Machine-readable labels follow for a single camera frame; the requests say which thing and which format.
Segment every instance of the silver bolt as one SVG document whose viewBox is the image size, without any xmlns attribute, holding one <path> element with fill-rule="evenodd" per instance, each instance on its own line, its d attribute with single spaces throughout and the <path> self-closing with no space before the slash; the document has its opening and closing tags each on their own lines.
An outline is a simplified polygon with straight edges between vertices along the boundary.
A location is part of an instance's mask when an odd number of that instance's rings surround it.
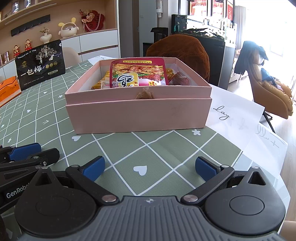
<svg viewBox="0 0 296 241">
<path fill-rule="evenodd" d="M 196 202 L 198 200 L 198 197 L 195 196 L 195 195 L 191 195 L 191 194 L 188 194 L 188 195 L 185 195 L 183 197 L 183 199 L 186 201 L 186 202 Z"/>
<path fill-rule="evenodd" d="M 104 195 L 103 197 L 102 197 L 102 200 L 104 201 L 104 202 L 115 202 L 116 201 L 116 196 L 114 196 L 114 195 Z"/>
</svg>

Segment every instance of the orange package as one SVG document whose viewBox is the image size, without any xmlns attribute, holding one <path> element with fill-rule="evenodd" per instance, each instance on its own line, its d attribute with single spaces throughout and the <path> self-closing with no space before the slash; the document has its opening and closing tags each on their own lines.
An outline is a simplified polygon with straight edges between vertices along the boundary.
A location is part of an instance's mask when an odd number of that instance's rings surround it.
<svg viewBox="0 0 296 241">
<path fill-rule="evenodd" d="M 21 94 L 20 85 L 16 76 L 4 80 L 0 83 L 0 107 L 5 105 L 8 101 Z"/>
</svg>

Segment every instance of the black snack bag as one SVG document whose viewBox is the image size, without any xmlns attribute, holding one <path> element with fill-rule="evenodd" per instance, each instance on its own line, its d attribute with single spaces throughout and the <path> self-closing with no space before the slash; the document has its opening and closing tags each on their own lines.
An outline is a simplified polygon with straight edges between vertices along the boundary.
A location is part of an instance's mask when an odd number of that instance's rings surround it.
<svg viewBox="0 0 296 241">
<path fill-rule="evenodd" d="M 19 54 L 15 58 L 21 90 L 66 72 L 62 42 L 55 40 Z"/>
</svg>

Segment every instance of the wooden floor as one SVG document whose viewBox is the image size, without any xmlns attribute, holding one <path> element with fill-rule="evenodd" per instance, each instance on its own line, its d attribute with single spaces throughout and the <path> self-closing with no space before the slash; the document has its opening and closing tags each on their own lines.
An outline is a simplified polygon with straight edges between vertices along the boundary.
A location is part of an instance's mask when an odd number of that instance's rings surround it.
<svg viewBox="0 0 296 241">
<path fill-rule="evenodd" d="M 228 90 L 242 96 L 248 100 L 253 100 L 252 89 L 250 80 L 245 77 L 241 80 L 234 81 L 229 84 Z M 286 187 L 291 196 L 286 220 L 296 221 L 296 105 L 294 103 L 294 115 L 289 118 L 283 119 L 279 116 L 273 115 L 271 124 L 275 132 L 288 143 L 288 150 L 286 153 L 284 165 L 281 171 L 281 177 L 283 178 Z M 264 117 L 260 122 L 269 127 Z"/>
</svg>

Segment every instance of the pink box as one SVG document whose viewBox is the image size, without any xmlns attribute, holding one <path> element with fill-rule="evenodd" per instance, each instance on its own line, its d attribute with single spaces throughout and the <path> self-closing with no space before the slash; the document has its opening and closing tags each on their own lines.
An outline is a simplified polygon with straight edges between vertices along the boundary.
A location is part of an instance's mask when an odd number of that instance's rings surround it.
<svg viewBox="0 0 296 241">
<path fill-rule="evenodd" d="M 92 66 L 65 93 L 76 134 L 203 128 L 212 87 L 177 58 L 163 59 L 166 68 L 186 75 L 191 86 L 147 86 L 155 99 L 135 99 L 143 86 L 91 90 L 115 59 Z"/>
</svg>

